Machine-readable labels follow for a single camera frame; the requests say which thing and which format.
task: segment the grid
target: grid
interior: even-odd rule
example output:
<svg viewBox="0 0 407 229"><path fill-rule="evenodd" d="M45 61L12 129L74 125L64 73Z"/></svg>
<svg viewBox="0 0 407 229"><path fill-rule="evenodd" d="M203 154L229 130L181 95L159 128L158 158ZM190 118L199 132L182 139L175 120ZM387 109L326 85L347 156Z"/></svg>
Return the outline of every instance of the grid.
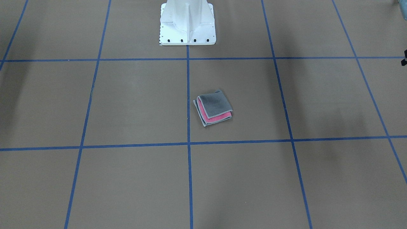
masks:
<svg viewBox="0 0 407 229"><path fill-rule="evenodd" d="M343 141L343 140L362 140L362 139L387 139L391 149L394 153L394 157L397 160L397 163L400 168L400 172L402 176L404 177L405 182L407 183L407 176L406 173L403 169L403 166L400 162L400 159L397 155L397 152L393 146L392 139L407 139L407 135L389 135L385 122L381 116L380 110L377 106L377 103L374 99L373 93L369 87L369 83L365 77L364 71L362 69L362 66L359 62L359 59L402 59L402 56L357 56L355 49L353 47L353 44L351 42L351 39L348 35L348 32L345 28L345 25L342 21L340 12L336 6L335 0L331 0L332 4L336 10L338 19L342 25L343 31L348 39L349 45L352 49L352 52L354 56L343 56L343 57L276 57L274 53L274 47L273 47L273 42L272 42L272 31L269 29L268 25L268 20L267 20L267 14L264 6L263 0L261 0L261 4L263 7L263 14L264 14L264 20L266 24L266 30L270 42L270 49L272 53L272 57L220 57L220 58L191 58L189 55L189 46L186 46L186 58L101 58L101 52L103 48L103 41L104 41L104 36L106 32L106 27L108 24L108 19L109 19L109 11L110 11L110 6L112 0L109 0L108 5L107 5L107 13L105 17L105 23L104 23L104 28L103 28L103 33L101 36L101 41L100 41L100 46L99 46L99 52L98 52L98 57L96 59L11 59L7 60L7 55L9 53L10 47L13 43L14 37L18 31L18 27L23 19L27 4L29 0L25 1L23 10L21 12L20 18L18 20L18 23L15 27L14 33L10 39L10 42L8 44L7 50L5 52L5 55L3 56L1 63L0 63L0 70L3 67L4 63L7 62L83 62L83 61L96 61L96 67L94 70L94 76L93 76L93 82L92 82L92 87L90 89L90 97L89 97L89 102L88 102L88 107L87 107L87 112L86 112L86 117L85 117L85 122L83 125L83 132L82 132L82 137L81 137L81 143L80 145L72 145L72 146L52 146L52 147L26 147L26 148L0 148L0 152L5 152L5 151L24 151L24 150L66 150L66 149L76 149L79 150L78 152L78 158L77 158L77 164L76 164L76 169L75 169L75 174L74 174L74 179L72 183L72 190L71 190L71 195L69 199L69 205L68 205L68 210L66 214L66 221L65 221L65 226L64 228L68 228L68 223L69 223L69 218L70 218L70 211L72 207L72 201L74 198L74 192L75 192L75 185L76 185L76 180L78 177L78 170L79 170L79 165L81 162L81 154L83 149L92 149L92 148L126 148L126 147L151 147L151 146L172 146L172 145L186 145L188 147L188 176L189 176L189 202L190 202L190 228L193 229L193 192L192 192L192 187L193 187L193 178L192 178L192 166L191 166L191 145L210 145L210 144L242 144L242 143L278 143L278 142L289 142L291 143L292 146L292 151L297 167L297 172L298 172L298 179L299 183L301 186L301 191L302 191L302 196L304 200L304 207L306 210L307 218L308 218L308 223L309 223L309 228L312 228L312 220L311 220L311 215L308 209L308 204L307 204L307 198L306 198L306 190L304 188L304 184L302 181L302 176L301 176L301 169L300 169L300 164L297 158L297 152L295 149L295 142L308 142L308 141ZM287 128L289 131L289 139L270 139L270 140L248 140L248 141L191 141L190 137L190 61L194 60L237 60L237 59L270 59L273 60L274 62L274 67L277 75L277 80L278 80L278 86L280 89L280 95L282 99L282 104L285 112L285 118L287 122ZM279 76L279 71L278 71L278 65L277 65L277 60L278 59L354 59L358 67L360 69L361 77L363 78L365 85L367 87L367 90L369 92L370 98L374 104L374 107L376 109L377 115L381 121L381 124L383 126L383 129L385 131L384 136L365 136L365 137L337 137L337 138L306 138L306 139L296 139L293 137L292 131L291 131L291 125L290 125L290 120L289 120L289 114L287 112L287 107L284 99L284 93L283 93L283 88ZM92 93L94 90L95 86L95 81L98 73L98 67L99 63L101 61L158 61L158 60L182 60L186 61L186 75L187 75L187 141L186 142L172 142L172 143L148 143L148 144L119 144L119 145L84 145L84 140L85 140L85 134L86 134L86 128L88 125L88 118L89 118L89 113L91 109L91 104L92 104Z"/></svg>

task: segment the towel stack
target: towel stack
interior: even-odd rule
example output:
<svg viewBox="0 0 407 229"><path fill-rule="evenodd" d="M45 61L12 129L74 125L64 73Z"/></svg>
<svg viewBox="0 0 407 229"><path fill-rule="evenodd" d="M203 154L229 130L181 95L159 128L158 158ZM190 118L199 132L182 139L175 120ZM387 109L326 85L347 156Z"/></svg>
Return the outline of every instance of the towel stack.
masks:
<svg viewBox="0 0 407 229"><path fill-rule="evenodd" d="M212 125L232 117L232 106L221 90L203 94L194 100L203 126Z"/></svg>

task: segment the floor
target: floor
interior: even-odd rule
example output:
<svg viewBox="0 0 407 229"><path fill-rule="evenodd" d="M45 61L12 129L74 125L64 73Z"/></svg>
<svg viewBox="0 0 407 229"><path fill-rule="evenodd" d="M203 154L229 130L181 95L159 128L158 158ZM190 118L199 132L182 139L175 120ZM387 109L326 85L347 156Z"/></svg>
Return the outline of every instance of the floor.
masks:
<svg viewBox="0 0 407 229"><path fill-rule="evenodd" d="M0 228L407 228L396 0L210 0L189 47L164 2L0 1Z"/></svg>

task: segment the black object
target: black object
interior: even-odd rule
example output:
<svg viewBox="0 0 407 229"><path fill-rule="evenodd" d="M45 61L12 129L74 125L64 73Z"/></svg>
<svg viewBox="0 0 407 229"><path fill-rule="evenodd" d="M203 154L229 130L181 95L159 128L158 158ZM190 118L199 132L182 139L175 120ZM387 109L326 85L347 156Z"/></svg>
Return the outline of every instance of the black object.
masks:
<svg viewBox="0 0 407 229"><path fill-rule="evenodd" d="M404 58L407 58L407 50L404 51ZM401 66L406 66L407 65L407 61L406 59L403 59L401 61Z"/></svg>

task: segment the light blue object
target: light blue object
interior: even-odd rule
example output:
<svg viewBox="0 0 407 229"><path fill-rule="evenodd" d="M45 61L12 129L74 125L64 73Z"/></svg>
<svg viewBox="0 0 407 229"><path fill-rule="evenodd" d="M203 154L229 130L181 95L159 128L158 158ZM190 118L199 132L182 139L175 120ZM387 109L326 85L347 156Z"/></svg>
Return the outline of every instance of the light blue object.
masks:
<svg viewBox="0 0 407 229"><path fill-rule="evenodd" d="M407 21L407 0L398 0L398 3L400 4L400 10L403 14L403 18Z"/></svg>

